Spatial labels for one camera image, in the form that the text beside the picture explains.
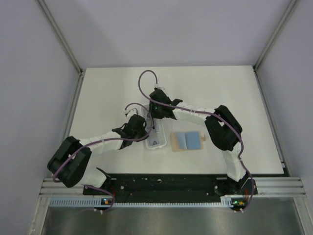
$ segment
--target blue notebook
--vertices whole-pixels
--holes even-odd
[[[198,131],[175,132],[180,149],[201,149]]]

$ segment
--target white tabletop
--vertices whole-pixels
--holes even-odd
[[[158,76],[169,97],[189,104],[217,108],[227,106],[243,128],[242,155],[254,174],[282,174],[283,169],[251,66],[154,67],[87,69],[70,135],[81,139],[104,134],[125,123],[124,107],[131,102],[148,104],[138,90],[138,77],[146,69]],[[152,74],[145,74],[141,87],[146,95],[154,88]],[[163,119],[167,145],[148,150],[135,142],[122,150],[90,159],[108,173],[226,174],[221,151],[205,128],[184,121]],[[173,152],[170,133],[199,130],[208,139],[204,149]]]

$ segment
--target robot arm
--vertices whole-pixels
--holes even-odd
[[[144,140],[143,137],[148,137],[145,130],[146,121],[142,116],[138,115],[137,109],[130,110],[126,114],[126,119],[128,122],[122,127],[115,128],[98,137],[81,140],[77,140],[73,136],[67,137],[49,161],[48,169],[55,174],[76,150],[87,144],[92,144],[89,147],[82,148],[60,170],[57,178],[68,188],[76,184],[92,185],[97,188],[101,187],[106,179],[109,178],[109,175],[99,168],[87,167],[90,157],[130,146],[133,141],[129,140]]]
[[[240,143],[233,131],[212,115],[196,113],[196,111],[202,111],[219,115],[240,135],[242,128],[227,107],[221,105],[214,110],[192,106],[179,99],[171,101],[165,90],[161,88],[155,88],[154,92],[150,94],[150,98],[162,104],[173,106],[167,107],[150,102],[149,111],[152,118],[162,119],[166,117],[189,121],[206,127],[214,145],[223,152],[228,177],[239,182],[246,175],[246,171],[238,159],[238,153],[241,150]],[[175,106],[177,105],[189,111],[176,108]],[[130,110],[126,114],[126,118],[128,122],[122,127],[113,129],[104,135],[81,140],[77,140],[74,137],[66,138],[49,161],[48,169],[53,174],[59,171],[57,178],[68,188],[76,184],[101,187],[106,179],[109,178],[109,175],[101,169],[87,167],[90,157],[107,151],[123,149],[130,146],[133,141],[137,141],[137,139],[142,141],[144,140],[143,137],[147,136],[145,131],[146,121],[138,115],[137,109]],[[68,161],[69,156],[75,151],[78,151],[77,155],[60,170],[59,168],[65,161]]]
[[[171,106],[178,105],[184,108],[184,110],[171,108],[150,101],[149,110],[153,118],[162,119],[166,117],[175,120],[184,120],[206,127],[214,145],[223,152],[228,177],[238,182],[246,175],[246,170],[238,159],[241,145],[234,132],[216,117],[195,112],[200,111],[219,115],[240,135],[242,128],[227,107],[220,105],[217,109],[208,109],[189,105],[179,99],[171,101],[164,88],[155,88],[155,91],[150,94],[150,98]]]

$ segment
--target white wall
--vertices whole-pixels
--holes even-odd
[[[26,234],[77,74],[34,0],[0,1],[0,231]]]
[[[313,207],[313,1],[302,0],[260,70],[282,148]]]
[[[87,67],[253,65],[290,0],[45,0]]]

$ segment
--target metal floor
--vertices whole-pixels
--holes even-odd
[[[101,215],[49,208],[43,235],[302,235],[292,198],[256,198],[244,214],[223,208],[128,208]]]

